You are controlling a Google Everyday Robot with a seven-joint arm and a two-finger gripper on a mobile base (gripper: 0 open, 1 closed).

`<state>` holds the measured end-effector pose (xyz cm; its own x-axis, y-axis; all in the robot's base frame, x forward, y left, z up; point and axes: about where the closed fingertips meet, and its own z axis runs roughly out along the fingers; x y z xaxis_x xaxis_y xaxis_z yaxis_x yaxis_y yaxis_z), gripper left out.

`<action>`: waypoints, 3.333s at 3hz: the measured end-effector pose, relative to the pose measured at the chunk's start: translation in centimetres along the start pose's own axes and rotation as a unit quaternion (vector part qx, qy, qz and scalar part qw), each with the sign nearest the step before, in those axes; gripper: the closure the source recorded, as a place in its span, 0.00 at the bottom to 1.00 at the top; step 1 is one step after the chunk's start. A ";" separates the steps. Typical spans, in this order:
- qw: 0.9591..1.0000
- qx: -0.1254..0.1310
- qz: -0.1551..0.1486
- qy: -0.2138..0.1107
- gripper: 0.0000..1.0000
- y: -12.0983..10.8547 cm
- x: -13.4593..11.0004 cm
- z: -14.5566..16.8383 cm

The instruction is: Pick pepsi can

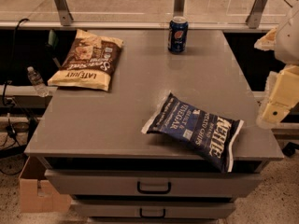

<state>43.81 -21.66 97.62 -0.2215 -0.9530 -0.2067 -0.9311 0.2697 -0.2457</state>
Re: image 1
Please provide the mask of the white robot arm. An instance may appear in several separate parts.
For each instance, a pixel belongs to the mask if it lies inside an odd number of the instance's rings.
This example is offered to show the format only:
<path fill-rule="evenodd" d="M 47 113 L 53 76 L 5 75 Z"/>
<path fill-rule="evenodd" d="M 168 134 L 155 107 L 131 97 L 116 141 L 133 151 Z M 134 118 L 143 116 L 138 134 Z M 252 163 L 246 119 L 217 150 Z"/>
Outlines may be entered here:
<path fill-rule="evenodd" d="M 273 50 L 275 58 L 285 63 L 278 73 L 269 73 L 256 119 L 259 127 L 272 129 L 299 103 L 299 2 L 278 27 L 256 41 L 254 48 Z"/>

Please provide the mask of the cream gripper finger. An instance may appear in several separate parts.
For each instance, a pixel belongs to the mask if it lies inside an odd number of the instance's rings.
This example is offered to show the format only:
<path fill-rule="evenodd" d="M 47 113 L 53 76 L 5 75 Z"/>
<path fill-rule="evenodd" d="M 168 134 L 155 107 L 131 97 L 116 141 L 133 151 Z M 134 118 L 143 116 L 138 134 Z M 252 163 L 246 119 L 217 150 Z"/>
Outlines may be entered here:
<path fill-rule="evenodd" d="M 254 48 L 263 51 L 273 50 L 275 48 L 276 34 L 277 34 L 277 28 L 271 29 L 266 35 L 259 38 L 255 42 Z"/>

